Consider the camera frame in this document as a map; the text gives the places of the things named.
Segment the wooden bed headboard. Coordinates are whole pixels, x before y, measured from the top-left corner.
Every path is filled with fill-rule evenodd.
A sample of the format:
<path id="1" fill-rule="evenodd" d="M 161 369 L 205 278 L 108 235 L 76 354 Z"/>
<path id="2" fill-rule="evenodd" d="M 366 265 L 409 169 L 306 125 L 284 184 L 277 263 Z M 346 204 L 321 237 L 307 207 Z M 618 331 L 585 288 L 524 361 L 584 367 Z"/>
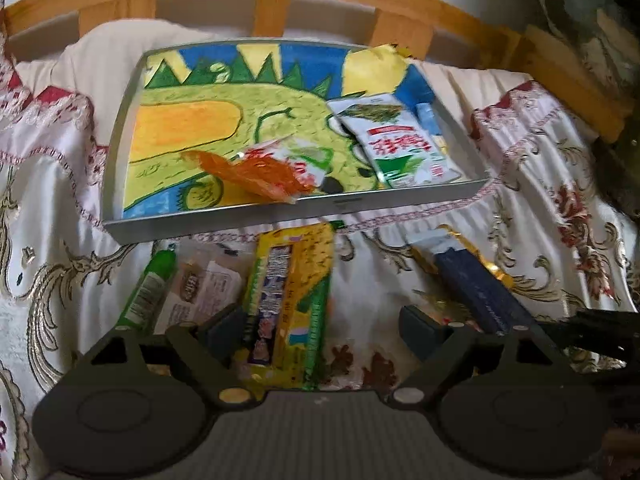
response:
<path id="1" fill-rule="evenodd" d="M 231 13 L 232 1 L 217 0 L 193 19 L 216 24 Z M 415 58 L 529 74 L 608 143 L 618 139 L 634 108 L 631 99 L 600 87 L 576 53 L 548 32 L 488 24 L 442 0 L 248 0 L 242 9 L 242 29 L 250 36 L 334 35 L 365 46 L 394 44 Z M 18 0 L 1 11 L 11 35 L 68 16 L 84 36 L 111 21 L 178 14 L 168 9 L 168 0 Z"/>

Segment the orange snack packet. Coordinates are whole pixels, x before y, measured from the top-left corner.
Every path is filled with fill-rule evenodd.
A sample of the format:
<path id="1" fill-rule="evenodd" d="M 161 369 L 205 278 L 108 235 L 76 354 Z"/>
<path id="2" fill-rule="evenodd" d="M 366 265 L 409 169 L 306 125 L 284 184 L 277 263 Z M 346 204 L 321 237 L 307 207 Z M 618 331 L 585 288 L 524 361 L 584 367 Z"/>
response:
<path id="1" fill-rule="evenodd" d="M 331 170 L 332 148 L 300 136 L 281 136 L 252 144 L 231 158 L 187 150 L 181 158 L 226 183 L 276 203 L 295 204 L 317 191 Z"/>

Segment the white green seaweed snack bag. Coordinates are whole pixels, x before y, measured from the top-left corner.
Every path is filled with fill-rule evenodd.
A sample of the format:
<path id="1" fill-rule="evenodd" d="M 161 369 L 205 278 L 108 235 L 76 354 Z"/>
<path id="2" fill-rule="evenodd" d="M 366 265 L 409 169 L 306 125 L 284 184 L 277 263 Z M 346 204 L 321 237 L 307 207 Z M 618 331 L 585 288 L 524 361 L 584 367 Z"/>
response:
<path id="1" fill-rule="evenodd" d="M 389 93 L 328 103 L 390 188 L 441 185 L 461 179 L 427 130 Z"/>

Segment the gold foil snack bag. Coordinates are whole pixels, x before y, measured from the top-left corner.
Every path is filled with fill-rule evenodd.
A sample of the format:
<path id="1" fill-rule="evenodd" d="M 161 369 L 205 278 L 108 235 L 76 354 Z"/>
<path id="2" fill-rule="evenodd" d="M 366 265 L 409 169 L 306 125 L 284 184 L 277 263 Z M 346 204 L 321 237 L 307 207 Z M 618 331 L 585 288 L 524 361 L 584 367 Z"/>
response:
<path id="1" fill-rule="evenodd" d="M 509 273 L 500 269 L 497 263 L 485 258 L 465 236 L 446 224 L 436 229 L 410 233 L 407 236 L 407 243 L 413 258 L 427 273 L 437 274 L 439 268 L 436 258 L 445 257 L 452 252 L 459 260 L 469 260 L 476 266 L 484 268 L 506 289 L 512 290 L 515 285 L 514 278 Z"/>

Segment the green white sausage stick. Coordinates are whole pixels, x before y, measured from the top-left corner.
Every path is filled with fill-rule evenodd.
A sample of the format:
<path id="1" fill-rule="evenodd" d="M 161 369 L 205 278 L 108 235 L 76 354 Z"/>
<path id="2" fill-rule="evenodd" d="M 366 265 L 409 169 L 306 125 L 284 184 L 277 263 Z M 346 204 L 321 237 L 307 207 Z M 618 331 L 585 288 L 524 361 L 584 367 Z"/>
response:
<path id="1" fill-rule="evenodd" d="M 177 265 L 176 246 L 157 252 L 144 268 L 115 324 L 119 330 L 148 334 L 162 306 Z"/>

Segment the camouflage fabric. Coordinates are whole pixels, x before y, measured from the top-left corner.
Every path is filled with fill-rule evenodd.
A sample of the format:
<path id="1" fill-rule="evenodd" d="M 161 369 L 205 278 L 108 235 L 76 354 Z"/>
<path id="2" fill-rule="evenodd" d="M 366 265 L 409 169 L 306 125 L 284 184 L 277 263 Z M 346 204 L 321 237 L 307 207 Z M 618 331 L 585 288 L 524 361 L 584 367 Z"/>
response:
<path id="1" fill-rule="evenodd" d="M 639 91 L 639 0 L 539 0 L 548 26 L 602 88 Z"/>

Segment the clear pastry pack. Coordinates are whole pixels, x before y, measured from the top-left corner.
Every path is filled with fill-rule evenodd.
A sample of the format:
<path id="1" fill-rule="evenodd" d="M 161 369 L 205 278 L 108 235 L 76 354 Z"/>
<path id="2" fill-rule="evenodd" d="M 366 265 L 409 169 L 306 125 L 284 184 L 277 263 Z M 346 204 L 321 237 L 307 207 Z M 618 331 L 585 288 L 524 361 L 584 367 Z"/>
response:
<path id="1" fill-rule="evenodd" d="M 241 297 L 253 254 L 183 240 L 177 245 L 177 269 L 172 276 L 153 328 L 161 335 L 181 323 L 202 325 Z"/>

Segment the dark blue snack box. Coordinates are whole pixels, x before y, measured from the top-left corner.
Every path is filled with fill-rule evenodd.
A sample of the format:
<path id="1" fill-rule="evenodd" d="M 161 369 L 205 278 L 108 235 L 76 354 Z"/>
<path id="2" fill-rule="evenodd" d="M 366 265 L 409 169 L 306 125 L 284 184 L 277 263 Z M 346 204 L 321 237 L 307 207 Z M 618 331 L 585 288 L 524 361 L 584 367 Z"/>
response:
<path id="1" fill-rule="evenodd" d="M 485 334 L 506 334 L 516 326 L 536 324 L 526 307 L 481 266 L 450 252 L 437 257 L 436 274 L 451 297 L 463 304 Z"/>

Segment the yellow green candy pack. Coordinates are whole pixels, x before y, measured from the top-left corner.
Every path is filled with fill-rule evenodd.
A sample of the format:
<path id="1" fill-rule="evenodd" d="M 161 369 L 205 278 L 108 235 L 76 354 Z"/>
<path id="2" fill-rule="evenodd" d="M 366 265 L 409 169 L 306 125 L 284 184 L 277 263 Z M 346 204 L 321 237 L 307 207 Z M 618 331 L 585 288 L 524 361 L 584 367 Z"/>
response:
<path id="1" fill-rule="evenodd" d="M 233 357 L 255 396 L 314 388 L 322 364 L 334 240 L 326 222 L 262 233 L 243 299 L 245 325 Z"/>

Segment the grey tray with dinosaur drawing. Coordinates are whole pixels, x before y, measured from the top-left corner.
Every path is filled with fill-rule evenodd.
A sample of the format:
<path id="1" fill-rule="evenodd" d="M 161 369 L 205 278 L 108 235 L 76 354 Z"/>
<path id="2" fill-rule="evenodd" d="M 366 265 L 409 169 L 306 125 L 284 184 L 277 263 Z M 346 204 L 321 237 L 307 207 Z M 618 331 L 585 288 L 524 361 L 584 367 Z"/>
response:
<path id="1" fill-rule="evenodd" d="M 146 52 L 102 198 L 122 243 L 474 196 L 468 134 L 390 46 L 229 40 Z"/>

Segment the floral satin bed cover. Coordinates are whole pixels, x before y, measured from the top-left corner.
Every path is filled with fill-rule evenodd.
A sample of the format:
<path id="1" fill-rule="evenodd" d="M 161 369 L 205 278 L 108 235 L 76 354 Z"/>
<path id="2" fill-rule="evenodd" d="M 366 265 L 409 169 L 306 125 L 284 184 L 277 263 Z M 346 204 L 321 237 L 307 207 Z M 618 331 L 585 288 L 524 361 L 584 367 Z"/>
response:
<path id="1" fill-rule="evenodd" d="M 538 84 L 498 70 L 422 64 L 454 117 L 473 118 L 491 181 L 462 202 L 364 212 L 337 222 L 326 390 L 387 390 L 416 367 L 399 310 L 439 310 L 408 245 L 446 226 L 513 278 L 536 318 L 639 307 L 639 234 L 594 183 L 590 131 Z M 43 395 L 116 322 L 154 252 L 122 246 L 76 206 L 72 175 L 39 154 L 1 167 L 1 474 L 39 479 L 30 434 Z"/>

